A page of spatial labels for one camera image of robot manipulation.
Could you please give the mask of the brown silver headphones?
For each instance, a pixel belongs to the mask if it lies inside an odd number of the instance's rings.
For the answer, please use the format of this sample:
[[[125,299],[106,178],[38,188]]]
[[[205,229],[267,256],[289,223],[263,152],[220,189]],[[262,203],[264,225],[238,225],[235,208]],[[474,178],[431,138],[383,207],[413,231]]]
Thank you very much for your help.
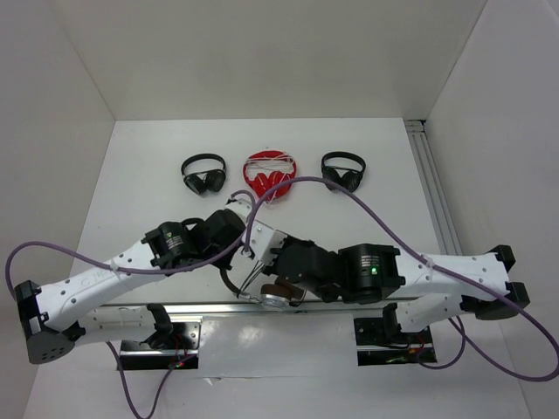
[[[219,270],[220,278],[225,287],[236,299],[246,300],[263,307],[275,310],[286,310],[288,307],[297,307],[305,299],[307,292],[292,285],[285,278],[277,277],[272,284],[263,284],[258,297],[248,292],[248,287],[262,274],[263,267],[256,265],[247,275],[241,286],[236,286],[229,278],[228,271]]]

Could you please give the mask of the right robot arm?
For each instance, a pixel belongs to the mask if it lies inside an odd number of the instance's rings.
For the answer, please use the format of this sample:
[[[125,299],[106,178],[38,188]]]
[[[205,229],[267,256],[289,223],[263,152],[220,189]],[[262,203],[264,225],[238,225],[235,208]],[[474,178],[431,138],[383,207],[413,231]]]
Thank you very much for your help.
[[[390,245],[327,251],[288,237],[270,253],[264,274],[290,291],[310,292],[325,303],[382,303],[381,331],[391,342],[464,313],[479,320],[509,319],[518,313],[512,304],[524,308],[530,302],[526,286],[509,279],[515,259],[506,245],[470,257],[414,258]]]

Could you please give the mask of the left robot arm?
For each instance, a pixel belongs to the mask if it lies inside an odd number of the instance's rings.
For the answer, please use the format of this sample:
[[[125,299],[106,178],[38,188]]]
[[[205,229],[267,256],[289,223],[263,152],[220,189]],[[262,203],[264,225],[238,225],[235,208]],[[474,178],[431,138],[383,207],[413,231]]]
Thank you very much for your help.
[[[111,306],[126,292],[208,264],[227,268],[245,230],[229,209],[207,219],[166,222],[115,258],[49,285],[26,280],[15,288],[28,359],[40,365],[95,342],[132,340],[153,349],[177,334],[166,309]]]

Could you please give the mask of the left black headphones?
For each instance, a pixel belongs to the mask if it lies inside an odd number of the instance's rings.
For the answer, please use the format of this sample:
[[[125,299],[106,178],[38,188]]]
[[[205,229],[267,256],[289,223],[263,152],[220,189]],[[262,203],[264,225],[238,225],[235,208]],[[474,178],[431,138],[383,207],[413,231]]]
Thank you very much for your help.
[[[221,168],[207,169],[192,173],[187,172],[187,167],[191,164],[206,160],[219,162],[221,164]],[[220,155],[212,153],[192,155],[183,161],[180,168],[184,185],[198,196],[201,196],[208,191],[213,193],[219,192],[224,186],[226,172],[227,167],[224,158]]]

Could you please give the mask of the black headphones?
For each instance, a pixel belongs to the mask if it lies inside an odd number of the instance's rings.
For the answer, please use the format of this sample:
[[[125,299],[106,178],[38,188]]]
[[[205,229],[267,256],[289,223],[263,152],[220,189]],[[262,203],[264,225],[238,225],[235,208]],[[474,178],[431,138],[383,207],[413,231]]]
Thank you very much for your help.
[[[332,159],[345,159],[360,166],[359,169],[328,164]],[[359,155],[345,151],[333,151],[326,153],[321,158],[321,175],[323,179],[336,183],[349,192],[355,192],[363,179],[367,165],[366,161]]]
[[[192,173],[187,172],[187,167],[191,164],[206,160],[219,162],[221,164],[221,168],[207,169]],[[208,191],[213,193],[219,192],[224,186],[226,172],[227,167],[224,158],[220,155],[212,153],[192,155],[183,161],[180,168],[184,185],[198,196],[201,196]]]

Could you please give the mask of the red headphones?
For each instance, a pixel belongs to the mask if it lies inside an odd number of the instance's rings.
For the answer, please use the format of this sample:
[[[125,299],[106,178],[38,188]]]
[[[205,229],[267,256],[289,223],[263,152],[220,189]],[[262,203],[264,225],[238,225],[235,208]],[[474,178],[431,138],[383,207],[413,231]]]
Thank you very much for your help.
[[[297,175],[295,159],[279,150],[263,150],[250,155],[242,168],[245,183],[261,198],[265,192]]]

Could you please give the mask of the right black headphones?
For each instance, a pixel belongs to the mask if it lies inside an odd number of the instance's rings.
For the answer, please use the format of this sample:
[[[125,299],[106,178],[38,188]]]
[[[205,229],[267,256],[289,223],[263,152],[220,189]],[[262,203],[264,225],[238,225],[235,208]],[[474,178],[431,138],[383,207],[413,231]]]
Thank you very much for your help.
[[[360,166],[359,169],[328,164],[332,159],[345,159]],[[367,165],[366,161],[359,155],[345,151],[333,151],[326,153],[321,158],[321,175],[323,179],[336,183],[349,192],[355,192],[363,179]]]

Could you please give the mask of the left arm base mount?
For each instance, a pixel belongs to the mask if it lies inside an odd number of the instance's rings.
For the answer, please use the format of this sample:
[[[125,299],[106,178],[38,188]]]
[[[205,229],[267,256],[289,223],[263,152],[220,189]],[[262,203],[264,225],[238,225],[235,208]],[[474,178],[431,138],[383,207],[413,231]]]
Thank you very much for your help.
[[[163,342],[151,347],[146,342],[123,340],[119,358],[125,371],[166,370],[176,365],[179,370],[198,369],[202,318],[178,317],[173,332]]]

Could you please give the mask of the aluminium rail front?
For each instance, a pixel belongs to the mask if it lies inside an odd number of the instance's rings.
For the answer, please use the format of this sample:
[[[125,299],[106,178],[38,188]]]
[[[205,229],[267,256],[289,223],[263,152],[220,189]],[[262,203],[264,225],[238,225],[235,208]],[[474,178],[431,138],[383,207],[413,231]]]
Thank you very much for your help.
[[[254,304],[246,301],[203,304],[171,304],[162,303],[169,315],[245,315],[252,313],[338,313],[338,312],[376,312],[381,311],[387,302],[377,302],[371,305],[344,304],[341,301],[324,303],[321,301],[305,300],[297,306],[288,306],[284,309],[273,308]]]

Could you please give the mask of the aluminium rail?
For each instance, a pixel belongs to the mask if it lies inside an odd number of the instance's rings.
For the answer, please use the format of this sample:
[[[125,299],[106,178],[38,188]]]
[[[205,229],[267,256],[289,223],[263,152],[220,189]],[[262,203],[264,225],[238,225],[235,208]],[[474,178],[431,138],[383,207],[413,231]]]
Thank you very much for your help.
[[[387,302],[377,302],[371,305],[344,304],[341,301],[324,303],[321,301],[305,300],[297,306],[288,306],[284,309],[273,308],[254,304],[246,301],[203,304],[171,304],[162,303],[169,315],[245,315],[252,313],[338,313],[338,312],[376,312],[381,311]]]
[[[434,154],[426,135],[425,121],[404,120],[404,127],[418,169],[439,249],[445,254],[462,256],[462,247],[445,198]]]

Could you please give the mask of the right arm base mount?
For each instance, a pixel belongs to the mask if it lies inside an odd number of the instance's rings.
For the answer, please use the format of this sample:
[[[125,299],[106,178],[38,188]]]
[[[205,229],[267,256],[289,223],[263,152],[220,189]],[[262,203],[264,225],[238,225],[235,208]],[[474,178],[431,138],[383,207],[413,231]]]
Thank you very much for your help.
[[[387,338],[380,318],[354,318],[354,329],[359,367],[417,364],[418,354],[422,362],[437,362],[429,327]]]

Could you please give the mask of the aluminium rail right side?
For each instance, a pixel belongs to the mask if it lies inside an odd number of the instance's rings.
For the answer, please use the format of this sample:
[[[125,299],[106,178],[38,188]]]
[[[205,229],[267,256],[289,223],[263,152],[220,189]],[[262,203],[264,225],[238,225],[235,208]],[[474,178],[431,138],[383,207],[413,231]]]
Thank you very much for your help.
[[[462,256],[462,247],[445,198],[434,154],[426,135],[425,121],[404,120],[404,127],[418,169],[439,249],[445,254]]]

